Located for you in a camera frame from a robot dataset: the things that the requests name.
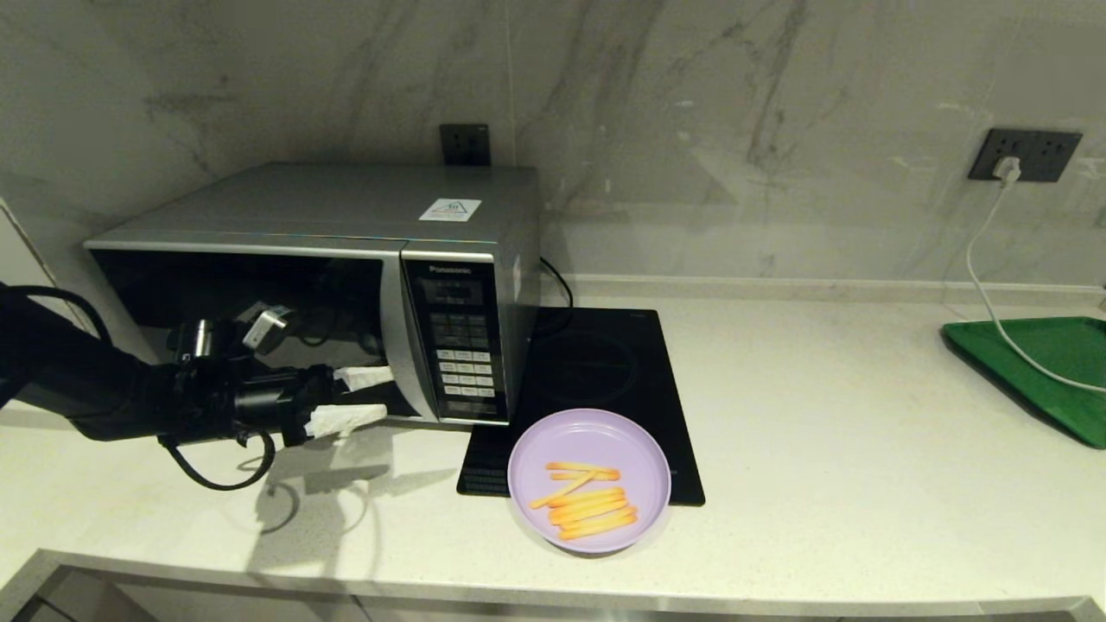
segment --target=microwave oven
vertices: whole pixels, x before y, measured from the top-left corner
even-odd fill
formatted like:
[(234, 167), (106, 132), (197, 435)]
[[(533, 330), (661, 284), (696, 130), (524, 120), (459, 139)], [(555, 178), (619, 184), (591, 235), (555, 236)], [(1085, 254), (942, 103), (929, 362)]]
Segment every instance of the microwave oven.
[(540, 301), (536, 173), (268, 164), (85, 242), (147, 334), (295, 311), (270, 366), (383, 366), (340, 403), (507, 425)]

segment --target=black power cord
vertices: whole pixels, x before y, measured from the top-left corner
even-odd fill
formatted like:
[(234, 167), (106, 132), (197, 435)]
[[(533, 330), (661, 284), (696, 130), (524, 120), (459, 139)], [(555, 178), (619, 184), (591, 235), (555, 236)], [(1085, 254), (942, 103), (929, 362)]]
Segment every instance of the black power cord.
[(568, 297), (568, 305), (565, 307), (560, 313), (534, 326), (533, 335), (535, 338), (551, 335), (567, 326), (568, 322), (572, 321), (573, 310), (576, 308), (576, 299), (572, 296), (572, 288), (570, 288), (568, 283), (565, 282), (561, 272), (559, 272), (557, 269), (554, 268), (553, 265), (550, 263), (544, 257), (540, 257), (539, 260), (542, 262), (542, 266), (549, 270), (551, 274), (553, 274), (553, 278), (561, 283), (561, 288), (564, 289), (565, 296)]
[(550, 263), (544, 257), (539, 257), (538, 259), (542, 262), (542, 266), (544, 266), (545, 269), (553, 274), (557, 282), (561, 283), (561, 287), (564, 288), (564, 293), (568, 296), (568, 309), (576, 307), (576, 300), (572, 297), (572, 288), (570, 288), (568, 283), (564, 281), (564, 277), (561, 276), (561, 272), (557, 272), (556, 268), (554, 268), (553, 265)]
[[(188, 464), (188, 460), (180, 454), (180, 449), (177, 448), (177, 440), (171, 436), (159, 436), (157, 439), (161, 443), (161, 446), (169, 452), (173, 456), (174, 462), (180, 467), (180, 470), (185, 471), (192, 481), (199, 484), (205, 488), (210, 488), (211, 490), (239, 490), (246, 488), (247, 486), (252, 486), (259, 479), (269, 473), (269, 469), (273, 466), (273, 460), (276, 459), (276, 445), (273, 443), (272, 436), (269, 436), (268, 432), (258, 431), (258, 436), (261, 437), (261, 443), (265, 446), (265, 452), (261, 456), (261, 464), (258, 465), (258, 470), (253, 471), (253, 475), (247, 479), (239, 481), (238, 484), (216, 484), (210, 479), (204, 477), (198, 470), (192, 468), (192, 465)], [(239, 442), (241, 445), (246, 445), (244, 440)]]
[(315, 341), (309, 341), (306, 336), (304, 336), (302, 334), (299, 335), (298, 339), (300, 340), (300, 343), (306, 345), (307, 348), (319, 348), (320, 345), (323, 345), (327, 341), (330, 341), (331, 340), (331, 334), (334, 333), (334, 328), (338, 323), (338, 312), (337, 312), (337, 310), (336, 309), (326, 309), (325, 307), (317, 307), (317, 308), (312, 309), (311, 311), (309, 311), (307, 312), (307, 317), (304, 319), (303, 323), (305, 325), (312, 325), (314, 323), (313, 320), (315, 318), (315, 313), (320, 309), (330, 311), (330, 313), (331, 313), (331, 321), (327, 322), (327, 324), (326, 324), (326, 331), (323, 332), (323, 336), (316, 339)]
[(88, 321), (92, 322), (92, 328), (96, 330), (96, 336), (107, 345), (112, 345), (112, 335), (107, 332), (107, 324), (104, 323), (104, 319), (100, 317), (96, 309), (87, 300), (69, 290), (42, 286), (0, 287), (0, 296), (34, 296), (64, 300), (84, 312)]

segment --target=microwave door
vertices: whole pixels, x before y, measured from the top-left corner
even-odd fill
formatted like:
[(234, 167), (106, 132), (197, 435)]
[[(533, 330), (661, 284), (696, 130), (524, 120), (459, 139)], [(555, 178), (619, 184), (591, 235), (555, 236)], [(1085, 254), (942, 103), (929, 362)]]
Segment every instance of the microwave door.
[(389, 415), (437, 421), (425, 355), (400, 273), (406, 242), (307, 236), (145, 231), (87, 248), (127, 311), (157, 343), (186, 322), (249, 323), (259, 310), (295, 311), (291, 333), (258, 356), (270, 367), (389, 365), (395, 381), (338, 403), (384, 403)]

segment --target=green tray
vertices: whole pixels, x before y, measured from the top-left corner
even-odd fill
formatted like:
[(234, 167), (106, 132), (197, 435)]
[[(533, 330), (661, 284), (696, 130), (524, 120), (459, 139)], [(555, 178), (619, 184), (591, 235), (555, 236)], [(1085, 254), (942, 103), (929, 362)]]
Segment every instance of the green tray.
[[(1042, 318), (1005, 320), (1002, 326), (1045, 369), (1084, 384), (1106, 382), (1106, 322)], [(1106, 394), (1067, 386), (1037, 372), (1010, 349), (991, 322), (945, 324), (941, 333), (949, 349), (1030, 411), (1106, 449)]]

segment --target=microwave control panel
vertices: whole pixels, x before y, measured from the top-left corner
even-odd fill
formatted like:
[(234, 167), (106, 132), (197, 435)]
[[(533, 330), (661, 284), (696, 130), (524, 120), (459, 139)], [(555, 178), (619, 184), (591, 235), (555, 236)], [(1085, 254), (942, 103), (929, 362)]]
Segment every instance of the microwave control panel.
[(507, 424), (491, 263), (405, 260), (438, 417)]

